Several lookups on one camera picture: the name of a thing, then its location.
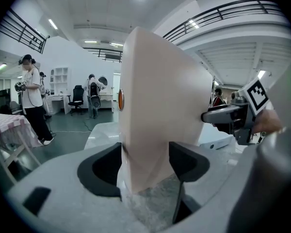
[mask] person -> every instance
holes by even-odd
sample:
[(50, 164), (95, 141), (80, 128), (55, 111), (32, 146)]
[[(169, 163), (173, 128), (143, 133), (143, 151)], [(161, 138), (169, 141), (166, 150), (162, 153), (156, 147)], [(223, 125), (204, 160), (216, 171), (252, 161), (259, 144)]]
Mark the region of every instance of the person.
[(215, 88), (214, 94), (215, 94), (215, 97), (214, 97), (213, 103), (212, 103), (213, 107), (225, 104), (225, 102), (224, 102), (224, 100), (222, 98), (222, 90), (221, 90), (221, 88)]
[(24, 81), (27, 86), (23, 87), (22, 104), (26, 112), (26, 117), (30, 122), (33, 130), (38, 135), (38, 139), (43, 141), (43, 145), (50, 144), (54, 138), (52, 137), (46, 122), (43, 118), (44, 109), (42, 107), (42, 98), (39, 90), (40, 74), (38, 68), (34, 65), (35, 60), (30, 54), (26, 54), (20, 60), (23, 68), (27, 71)]
[(101, 89), (104, 89), (106, 88), (106, 86), (100, 82), (99, 80), (97, 80), (95, 78), (95, 75), (94, 74), (90, 74), (88, 76), (88, 79), (85, 81), (85, 84), (84, 84), (84, 90), (87, 91), (87, 101), (88, 101), (88, 119), (91, 119), (91, 118), (96, 118), (97, 115), (98, 115), (98, 111), (97, 109), (94, 109), (93, 106), (92, 106), (92, 103), (91, 103), (91, 97), (90, 97), (90, 85), (91, 83), (95, 82), (96, 85), (98, 86), (99, 90)]
[(44, 109), (44, 117), (45, 117), (45, 120), (51, 118), (52, 116), (50, 115), (49, 113), (49, 105), (47, 103), (47, 100), (46, 100), (46, 95), (48, 94), (47, 93), (47, 89), (45, 89), (44, 87), (44, 78), (46, 77), (46, 75), (44, 74), (44, 72), (40, 72), (40, 93), (41, 93), (41, 98), (42, 98), (42, 107)]

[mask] black railing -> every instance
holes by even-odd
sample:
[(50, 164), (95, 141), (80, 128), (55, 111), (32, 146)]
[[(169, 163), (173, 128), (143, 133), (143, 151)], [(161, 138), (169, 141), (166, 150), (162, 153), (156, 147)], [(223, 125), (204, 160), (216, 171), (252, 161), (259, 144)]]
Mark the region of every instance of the black railing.
[(0, 23), (0, 32), (30, 47), (43, 52), (47, 37), (39, 34), (12, 9), (9, 9)]
[(176, 26), (165, 34), (163, 38), (173, 42), (194, 30), (217, 21), (256, 14), (284, 16), (273, 0), (239, 0), (202, 12)]
[(122, 62), (122, 55), (123, 52), (119, 50), (112, 50), (112, 49), (99, 49), (99, 48), (84, 48), (94, 54), (95, 56), (102, 58), (103, 60), (107, 61), (116, 61)]

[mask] table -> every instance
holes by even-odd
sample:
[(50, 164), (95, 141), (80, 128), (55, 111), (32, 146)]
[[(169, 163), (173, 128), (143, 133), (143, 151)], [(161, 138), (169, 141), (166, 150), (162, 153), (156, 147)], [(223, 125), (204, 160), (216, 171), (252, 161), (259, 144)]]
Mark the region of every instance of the table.
[(101, 108), (111, 108), (112, 113), (114, 112), (114, 104), (113, 104), (113, 92), (101, 90), (99, 92)]
[(65, 114), (68, 114), (71, 110), (69, 103), (69, 98), (67, 95), (49, 95), (45, 96), (48, 103), (50, 115), (54, 115), (60, 112), (60, 109), (64, 108)]
[[(4, 159), (0, 151), (0, 164), (13, 184), (16, 184), (16, 179), (9, 171), (8, 166), (23, 150), (26, 150), (34, 161), (41, 165), (30, 150), (30, 147), (42, 146), (33, 132), (29, 121), (24, 116), (0, 114), (0, 150), (10, 155), (7, 159)], [(6, 147), (6, 144), (12, 143), (19, 145), (14, 151), (10, 151)]]

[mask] checkered tablecloth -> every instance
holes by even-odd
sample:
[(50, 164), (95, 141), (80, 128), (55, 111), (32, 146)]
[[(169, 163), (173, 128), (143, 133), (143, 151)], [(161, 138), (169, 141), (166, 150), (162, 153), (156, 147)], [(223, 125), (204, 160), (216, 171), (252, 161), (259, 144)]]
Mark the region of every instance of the checkered tablecloth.
[(17, 131), (21, 132), (28, 147), (42, 146), (29, 121), (24, 116), (0, 114), (0, 142), (23, 144)]

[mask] white t-shirt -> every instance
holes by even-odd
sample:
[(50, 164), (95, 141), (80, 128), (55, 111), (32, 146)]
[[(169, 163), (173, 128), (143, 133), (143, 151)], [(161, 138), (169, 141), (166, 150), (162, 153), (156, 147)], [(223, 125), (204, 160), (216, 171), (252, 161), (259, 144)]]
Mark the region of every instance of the white t-shirt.
[(104, 88), (106, 88), (106, 86), (102, 83), (102, 82), (100, 82), (98, 79), (96, 79), (96, 78), (91, 78), (90, 80), (86, 80), (85, 81), (85, 84), (84, 84), (84, 87), (83, 87), (83, 89), (85, 90), (85, 91), (87, 91), (86, 93), (87, 93), (87, 96), (89, 97), (89, 86), (91, 85), (91, 83), (96, 83), (96, 85), (98, 86), (98, 88), (99, 89), (101, 89), (101, 90), (103, 90)]
[[(37, 68), (33, 68), (31, 71), (25, 74), (24, 80), (27, 81), (27, 85), (38, 84), (40, 85), (40, 74)], [(26, 89), (23, 92), (23, 108), (34, 108), (42, 106), (42, 98), (39, 88), (32, 90)]]

